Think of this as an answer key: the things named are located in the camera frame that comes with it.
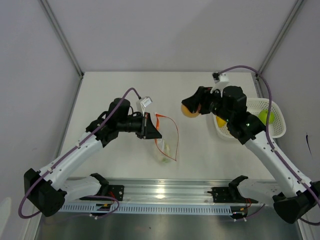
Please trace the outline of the orange pink peach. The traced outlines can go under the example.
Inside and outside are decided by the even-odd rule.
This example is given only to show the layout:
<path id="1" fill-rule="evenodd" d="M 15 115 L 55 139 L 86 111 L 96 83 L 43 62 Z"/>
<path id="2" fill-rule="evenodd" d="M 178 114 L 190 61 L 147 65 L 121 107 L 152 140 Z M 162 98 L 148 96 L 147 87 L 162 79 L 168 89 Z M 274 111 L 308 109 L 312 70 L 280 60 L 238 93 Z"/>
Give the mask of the orange pink peach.
<path id="1" fill-rule="evenodd" d="M 200 115 L 198 111 L 196 112 L 189 111 L 188 108 L 183 104 L 181 105 L 181 112 L 187 118 L 196 118 Z"/>

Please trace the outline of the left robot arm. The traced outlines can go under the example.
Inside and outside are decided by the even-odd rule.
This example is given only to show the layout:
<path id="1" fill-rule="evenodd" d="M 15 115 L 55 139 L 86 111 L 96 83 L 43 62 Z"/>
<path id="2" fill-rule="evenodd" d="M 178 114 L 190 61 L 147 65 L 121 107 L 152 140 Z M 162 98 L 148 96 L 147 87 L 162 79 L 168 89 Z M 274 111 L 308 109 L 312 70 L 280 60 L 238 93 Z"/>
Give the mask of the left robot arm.
<path id="1" fill-rule="evenodd" d="M 86 127 L 75 147 L 40 170 L 31 168 L 24 174 L 27 199 L 45 217 L 56 214 L 65 203 L 73 200 L 108 199 L 116 202 L 108 180 L 100 174 L 92 173 L 80 180 L 69 181 L 68 178 L 89 157 L 115 140 L 119 133 L 135 133 L 142 140 L 161 139 L 150 113 L 145 111 L 151 103 L 150 97 L 143 97 L 136 103 L 137 111 L 129 114 L 130 101 L 115 98 L 109 109 Z"/>

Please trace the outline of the clear zip top bag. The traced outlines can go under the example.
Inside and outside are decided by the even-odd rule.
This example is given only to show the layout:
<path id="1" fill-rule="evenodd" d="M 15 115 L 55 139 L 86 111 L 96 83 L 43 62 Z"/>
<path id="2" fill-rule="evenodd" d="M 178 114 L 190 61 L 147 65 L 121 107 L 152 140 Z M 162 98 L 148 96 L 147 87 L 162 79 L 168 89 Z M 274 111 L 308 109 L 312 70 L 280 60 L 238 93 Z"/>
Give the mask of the clear zip top bag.
<path id="1" fill-rule="evenodd" d="M 159 113 L 155 112 L 154 116 L 155 116 L 155 120 L 156 120 L 156 126 L 155 127 L 156 127 L 156 129 L 158 131 L 164 130 L 165 134 L 168 134 L 170 132 L 170 130 L 165 130 L 165 128 L 163 126 L 161 126 L 161 121 L 162 120 L 171 121 L 172 124 L 175 127 L 175 131 L 176 131 L 176 136 L 175 137 L 173 137 L 172 133 L 170 133 L 167 136 L 163 136 L 161 139 L 165 140 L 169 144 L 170 151 L 171 151 L 171 157 L 170 158 L 172 159 L 171 162 L 177 163 L 178 162 L 179 140 L 180 140 L 178 125 L 176 124 L 176 122 L 171 117 L 168 117 L 166 115 L 159 114 Z M 157 156 L 156 156 L 156 141 L 157 140 L 159 140 L 159 139 L 156 139 L 154 141 L 154 157 L 158 161 Z"/>

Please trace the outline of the white cauliflower with leaves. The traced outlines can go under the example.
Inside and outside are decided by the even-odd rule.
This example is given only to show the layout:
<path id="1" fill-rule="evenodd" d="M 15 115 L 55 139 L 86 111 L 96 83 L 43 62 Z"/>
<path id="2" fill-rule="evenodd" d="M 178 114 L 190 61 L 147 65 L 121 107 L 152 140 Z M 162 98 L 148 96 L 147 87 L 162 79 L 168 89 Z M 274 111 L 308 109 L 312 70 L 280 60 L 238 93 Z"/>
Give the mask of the white cauliflower with leaves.
<path id="1" fill-rule="evenodd" d="M 167 164 L 172 161 L 170 146 L 163 139 L 156 140 L 156 157 L 162 164 Z"/>

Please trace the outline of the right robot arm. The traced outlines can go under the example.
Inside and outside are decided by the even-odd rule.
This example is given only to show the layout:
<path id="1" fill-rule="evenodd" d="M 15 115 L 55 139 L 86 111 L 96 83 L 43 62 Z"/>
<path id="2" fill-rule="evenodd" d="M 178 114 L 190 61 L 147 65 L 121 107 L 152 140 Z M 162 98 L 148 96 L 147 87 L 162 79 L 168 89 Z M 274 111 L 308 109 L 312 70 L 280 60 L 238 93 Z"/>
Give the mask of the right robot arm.
<path id="1" fill-rule="evenodd" d="M 280 187 L 273 195 L 273 208 L 289 224 L 320 203 L 320 183 L 313 182 L 299 171 L 269 135 L 269 128 L 247 110 L 247 96 L 239 86 L 223 90 L 200 86 L 190 97 L 182 100 L 184 115 L 214 114 L 226 121 L 230 134 L 255 154 Z"/>

